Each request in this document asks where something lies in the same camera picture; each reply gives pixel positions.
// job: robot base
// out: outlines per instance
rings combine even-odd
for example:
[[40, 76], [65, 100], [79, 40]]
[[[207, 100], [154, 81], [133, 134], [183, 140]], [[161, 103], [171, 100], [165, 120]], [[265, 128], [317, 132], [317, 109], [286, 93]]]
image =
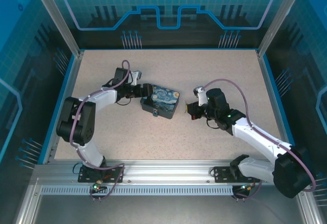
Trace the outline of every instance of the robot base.
[[[101, 180], [103, 181], [103, 183], [115, 183], [121, 169], [122, 166], [110, 170], [98, 170], [83, 165], [80, 168], [77, 181], [80, 183], [95, 183], [96, 181]], [[120, 179], [118, 180], [118, 183], [123, 182], [123, 175], [124, 173], [121, 175]]]

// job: beige tabletop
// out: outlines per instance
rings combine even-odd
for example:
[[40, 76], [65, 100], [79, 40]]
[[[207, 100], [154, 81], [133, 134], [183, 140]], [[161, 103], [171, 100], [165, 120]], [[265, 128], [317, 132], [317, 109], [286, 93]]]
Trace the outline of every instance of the beige tabletop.
[[[140, 70], [139, 83], [153, 83], [180, 93], [173, 119], [143, 111], [139, 99], [127, 106], [107, 106], [96, 115], [95, 137], [107, 159], [122, 160], [219, 160], [248, 154], [264, 157], [246, 142], [220, 129], [207, 127], [185, 113], [185, 102], [197, 101], [193, 88], [217, 78], [236, 82], [247, 97], [253, 123], [279, 137], [255, 50], [88, 50], [78, 72], [73, 97], [83, 97], [114, 77], [122, 60]], [[243, 99], [229, 83], [215, 83], [230, 108], [245, 112]], [[69, 143], [60, 139], [55, 159], [77, 159]]]

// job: cable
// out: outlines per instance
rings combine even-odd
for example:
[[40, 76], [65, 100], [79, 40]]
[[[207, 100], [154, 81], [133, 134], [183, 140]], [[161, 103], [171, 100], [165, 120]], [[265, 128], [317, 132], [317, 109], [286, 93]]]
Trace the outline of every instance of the cable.
[[209, 175], [212, 176], [212, 177], [215, 177], [214, 175], [212, 175], [212, 171], [214, 170], [215, 168], [212, 168], [210, 171], [209, 171]]
[[133, 83], [133, 81], [134, 81], [134, 78], [133, 78], [132, 72], [131, 72], [131, 71], [129, 71], [129, 74], [131, 75], [131, 78], [132, 78], [132, 81], [131, 81], [130, 83]]
[[120, 170], [119, 175], [118, 175], [116, 181], [114, 182], [112, 188], [110, 189], [110, 191], [103, 198], [100, 198], [100, 197], [99, 198], [95, 198], [95, 197], [93, 197], [92, 192], [90, 192], [90, 195], [89, 196], [93, 199], [93, 201], [95, 199], [98, 199], [99, 201], [101, 201], [102, 199], [106, 199], [108, 196], [110, 196], [110, 194], [114, 191], [114, 188], [116, 187], [116, 185], [117, 185], [120, 177], [122, 176], [123, 171], [124, 171], [124, 167]]
[[116, 180], [116, 182], [115, 182], [115, 184], [113, 185], [113, 187], [112, 187], [112, 189], [108, 192], [108, 194], [106, 195], [106, 196], [104, 196], [102, 199], [105, 199], [105, 198], [107, 198], [110, 194], [111, 194], [111, 192], [113, 191], [113, 189], [115, 188], [115, 186], [116, 186], [116, 184], [117, 184], [117, 182], [118, 182], [118, 180], [119, 180], [119, 178], [122, 176], [122, 173], [123, 173], [123, 171], [124, 171], [124, 169], [125, 169], [125, 164], [124, 163], [121, 163], [121, 164], [117, 164], [117, 165], [115, 165], [115, 166], [112, 166], [112, 167], [106, 167], [106, 168], [100, 168], [100, 167], [97, 167], [97, 166], [95, 166], [95, 165], [92, 165], [92, 164], [90, 164], [84, 157], [83, 157], [83, 155], [81, 154], [81, 152], [79, 151], [79, 149], [78, 149], [78, 146], [76, 146], [76, 145], [74, 145], [73, 144], [73, 136], [74, 136], [74, 132], [75, 132], [75, 129], [76, 129], [76, 124], [77, 124], [77, 120], [78, 120], [78, 117], [79, 117], [79, 115], [80, 115], [80, 113], [81, 113], [81, 110], [82, 110], [82, 107], [83, 107], [83, 105], [91, 98], [91, 97], [93, 97], [94, 95], [97, 95], [97, 94], [99, 94], [99, 93], [102, 93], [102, 92], [104, 92], [104, 91], [108, 91], [108, 90], [111, 90], [111, 89], [114, 89], [114, 88], [116, 88], [116, 87], [118, 87], [118, 86], [120, 86], [120, 85], [122, 85], [124, 82], [125, 82], [125, 80], [128, 78], [128, 76], [129, 76], [129, 74], [130, 74], [130, 63], [129, 63], [129, 61], [128, 60], [123, 60], [123, 62], [122, 62], [122, 68], [124, 68], [124, 63], [127, 63], [127, 66], [128, 66], [128, 68], [127, 68], [127, 75], [119, 82], [119, 83], [117, 83], [116, 85], [114, 85], [114, 86], [112, 86], [112, 87], [103, 87], [102, 89], [100, 89], [100, 90], [98, 90], [98, 91], [95, 91], [95, 92], [93, 92], [93, 93], [91, 93], [91, 94], [89, 94], [88, 96], [86, 96], [85, 98], [84, 98], [84, 100], [81, 102], [81, 104], [78, 106], [78, 109], [77, 109], [77, 111], [76, 111], [76, 114], [75, 114], [75, 118], [74, 118], [74, 121], [73, 121], [73, 125], [72, 125], [72, 130], [71, 130], [71, 134], [69, 135], [69, 143], [70, 143], [70, 145], [71, 146], [73, 146], [75, 149], [76, 149], [76, 152], [77, 152], [77, 154], [78, 154], [78, 156], [81, 158], [81, 160], [87, 165], [87, 166], [89, 166], [90, 168], [93, 168], [93, 169], [98, 169], [98, 170], [111, 170], [111, 169], [115, 169], [115, 168], [117, 168], [117, 167], [119, 167], [119, 166], [122, 166], [122, 169], [121, 169], [121, 171], [120, 171], [120, 173], [119, 173], [119, 175], [118, 175], [118, 177], [117, 177], [117, 180]]
[[114, 78], [111, 78], [105, 85], [110, 85], [110, 83], [114, 80]]
[[297, 162], [302, 166], [302, 168], [305, 170], [305, 172], [308, 174], [311, 182], [312, 182], [312, 187], [310, 189], [303, 189], [303, 192], [313, 192], [316, 189], [316, 181], [312, 175], [312, 173], [310, 172], [310, 170], [307, 168], [307, 166], [302, 162], [302, 160], [295, 155], [290, 149], [288, 149], [287, 147], [285, 147], [282, 144], [279, 144], [278, 142], [274, 141], [273, 139], [271, 139], [270, 137], [266, 136], [264, 133], [262, 133], [261, 131], [259, 131], [256, 127], [254, 127], [254, 125], [251, 123], [250, 121], [250, 117], [249, 117], [249, 108], [248, 108], [248, 104], [245, 98], [245, 95], [243, 93], [243, 91], [241, 90], [241, 88], [234, 83], [233, 81], [230, 81], [228, 79], [225, 78], [219, 78], [219, 79], [215, 79], [213, 81], [211, 81], [210, 83], [208, 83], [207, 85], [205, 85], [202, 90], [204, 90], [206, 87], [208, 87], [209, 85], [213, 84], [214, 82], [218, 82], [218, 81], [225, 81], [225, 82], [229, 82], [231, 84], [233, 84], [241, 93], [243, 100], [244, 100], [244, 104], [245, 104], [245, 115], [246, 115], [246, 120], [248, 122], [248, 124], [251, 126], [251, 128], [257, 132], [258, 134], [260, 134], [262, 137], [264, 137], [265, 139], [267, 139], [268, 141], [272, 142], [273, 144], [275, 144], [276, 146], [279, 146], [281, 149], [285, 150], [286, 152], [288, 152], [292, 157], [295, 158], [295, 160], [297, 160]]
[[207, 118], [207, 119], [206, 119], [206, 124], [208, 125], [209, 128], [213, 128], [213, 129], [218, 129], [218, 128], [219, 128], [219, 127], [217, 127], [217, 128], [211, 127], [211, 126], [209, 125], [208, 121], [210, 121], [210, 119]]
[[259, 182], [258, 188], [255, 190], [255, 192], [251, 196], [246, 196], [245, 199], [252, 199], [252, 198], [254, 198], [258, 194], [258, 192], [260, 191], [261, 186], [262, 186], [262, 181]]
[[[237, 193], [236, 195], [238, 195], [238, 196], [241, 196], [241, 197], [243, 197], [243, 199], [249, 199], [246, 195], [244, 195], [244, 194], [241, 194], [241, 193]], [[253, 201], [255, 201], [255, 202], [257, 202], [257, 203], [259, 203], [259, 204], [261, 204], [261, 205], [263, 205], [263, 206], [265, 206], [266, 208], [267, 208], [267, 210], [269, 210], [270, 211], [270, 213], [272, 213], [278, 220], [280, 220], [282, 223], [284, 223], [284, 224], [286, 224], [286, 222], [283, 220], [283, 219], [281, 219], [279, 216], [278, 216], [278, 214], [276, 214], [268, 205], [266, 205], [264, 202], [262, 202], [262, 201], [260, 201], [260, 200], [257, 200], [257, 199], [255, 199], [255, 198], [253, 198], [252, 199]]]
[[75, 169], [76, 165], [78, 165], [78, 164], [83, 164], [83, 163], [75, 163], [75, 165], [73, 166], [73, 174], [79, 174], [79, 173], [74, 173], [74, 169]]
[[121, 105], [121, 106], [125, 106], [125, 105], [128, 105], [129, 103], [131, 103], [131, 101], [132, 101], [132, 98], [129, 98], [129, 101], [128, 101], [127, 104], [120, 104], [120, 103], [118, 103], [118, 102], [116, 102], [116, 104], [117, 104], [117, 105]]

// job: white robotic arm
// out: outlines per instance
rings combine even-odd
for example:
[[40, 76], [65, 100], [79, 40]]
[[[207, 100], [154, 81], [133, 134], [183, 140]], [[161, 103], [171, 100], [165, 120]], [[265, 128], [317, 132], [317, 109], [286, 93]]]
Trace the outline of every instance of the white robotic arm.
[[303, 166], [285, 150], [297, 155], [307, 168], [311, 168], [311, 161], [305, 148], [292, 146], [273, 137], [252, 122], [249, 124], [243, 113], [229, 108], [225, 95], [219, 88], [206, 91], [200, 86], [193, 92], [198, 102], [187, 105], [192, 120], [201, 117], [206, 118], [207, 122], [214, 120], [217, 128], [247, 142], [268, 160], [256, 160], [248, 155], [239, 156], [230, 164], [230, 171], [235, 179], [246, 176], [274, 183], [283, 195], [290, 198], [310, 184], [310, 177]]
[[[114, 89], [108, 89], [108, 87], [118, 83], [126, 74], [128, 74], [126, 69], [117, 68], [115, 78], [106, 83], [101, 88], [102, 91], [100, 90], [97, 94], [91, 96], [83, 105], [81, 113], [78, 115], [73, 144], [85, 160], [83, 164], [86, 167], [89, 167], [87, 163], [95, 167], [104, 167], [105, 164], [105, 158], [95, 144], [94, 130], [96, 113], [108, 105], [117, 103], [123, 97], [146, 97], [150, 96], [153, 92], [150, 84], [143, 84], [143, 87], [137, 84], [137, 81], [140, 80], [142, 75], [140, 71], [131, 72], [125, 83]], [[69, 142], [69, 135], [72, 130], [77, 107], [84, 99], [85, 97], [68, 97], [63, 104], [57, 125], [57, 135], [63, 137], [67, 142]]]

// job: transparent acrylic panel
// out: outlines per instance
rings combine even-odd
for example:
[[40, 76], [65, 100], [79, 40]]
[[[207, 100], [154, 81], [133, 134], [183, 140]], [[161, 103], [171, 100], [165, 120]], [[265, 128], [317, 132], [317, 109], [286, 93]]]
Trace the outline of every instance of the transparent acrylic panel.
[[0, 216], [14, 223], [72, 54], [41, 0], [0, 13]]
[[282, 0], [55, 0], [81, 48], [257, 48]]
[[327, 0], [296, 0], [267, 58], [296, 145], [317, 172], [314, 193], [327, 216]]

